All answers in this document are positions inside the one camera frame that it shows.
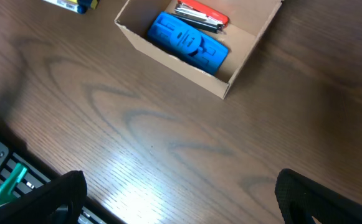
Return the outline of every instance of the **wood grain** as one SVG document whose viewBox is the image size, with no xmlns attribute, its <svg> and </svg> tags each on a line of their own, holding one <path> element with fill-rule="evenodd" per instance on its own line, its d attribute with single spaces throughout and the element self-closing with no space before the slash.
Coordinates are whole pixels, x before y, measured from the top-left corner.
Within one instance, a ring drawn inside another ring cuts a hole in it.
<svg viewBox="0 0 362 224">
<path fill-rule="evenodd" d="M 0 116 L 33 154 L 128 223 L 282 223 L 286 167 L 362 204 L 362 1 L 285 1 L 225 100 L 137 52 L 124 2 L 0 0 Z"/>
</svg>

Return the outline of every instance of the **blue plastic case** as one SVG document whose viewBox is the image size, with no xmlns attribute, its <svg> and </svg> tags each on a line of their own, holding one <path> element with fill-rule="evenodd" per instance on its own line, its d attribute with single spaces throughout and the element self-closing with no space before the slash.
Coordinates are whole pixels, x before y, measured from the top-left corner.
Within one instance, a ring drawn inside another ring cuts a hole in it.
<svg viewBox="0 0 362 224">
<path fill-rule="evenodd" d="M 148 31 L 148 38 L 181 60 L 214 75 L 229 50 L 197 29 L 162 12 Z"/>
</svg>

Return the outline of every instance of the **cardboard box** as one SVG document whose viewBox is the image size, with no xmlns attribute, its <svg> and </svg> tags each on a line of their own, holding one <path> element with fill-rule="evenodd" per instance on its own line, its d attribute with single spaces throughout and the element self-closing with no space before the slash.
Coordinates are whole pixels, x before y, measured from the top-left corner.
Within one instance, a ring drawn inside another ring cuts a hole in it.
<svg viewBox="0 0 362 224">
<path fill-rule="evenodd" d="M 158 14 L 163 11 L 174 12 L 177 0 L 127 0 L 117 15 L 115 24 L 137 50 L 223 99 L 282 5 L 282 0 L 199 0 L 199 2 L 227 15 L 230 19 L 229 25 L 224 29 L 225 35 L 205 32 L 229 49 L 229 55 L 215 76 L 167 54 L 145 39 Z"/>
</svg>

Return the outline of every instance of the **red object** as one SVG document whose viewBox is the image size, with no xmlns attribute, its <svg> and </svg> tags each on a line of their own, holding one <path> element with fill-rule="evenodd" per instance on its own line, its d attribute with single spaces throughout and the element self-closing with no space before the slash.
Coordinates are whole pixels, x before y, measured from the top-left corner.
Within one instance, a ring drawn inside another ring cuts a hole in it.
<svg viewBox="0 0 362 224">
<path fill-rule="evenodd" d="M 178 0 L 178 2 L 185 4 L 196 11 L 205 13 L 205 15 L 207 15 L 208 17 L 211 17 L 215 20 L 222 22 L 225 26 L 228 25 L 229 18 L 227 16 L 216 10 L 211 9 L 210 7 L 204 4 L 201 4 L 200 2 L 197 2 L 195 0 Z"/>
</svg>

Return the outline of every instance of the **green handle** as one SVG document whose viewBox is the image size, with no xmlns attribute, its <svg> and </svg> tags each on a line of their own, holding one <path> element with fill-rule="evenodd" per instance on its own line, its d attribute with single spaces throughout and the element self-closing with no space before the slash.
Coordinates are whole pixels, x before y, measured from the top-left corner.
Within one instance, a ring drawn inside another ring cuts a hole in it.
<svg viewBox="0 0 362 224">
<path fill-rule="evenodd" d="M 27 170 L 28 168 L 21 163 L 18 163 L 15 166 L 11 175 L 0 187 L 0 205 L 12 202 L 16 199 L 16 196 L 13 195 L 13 190 L 21 182 L 24 176 L 26 176 Z"/>
</svg>

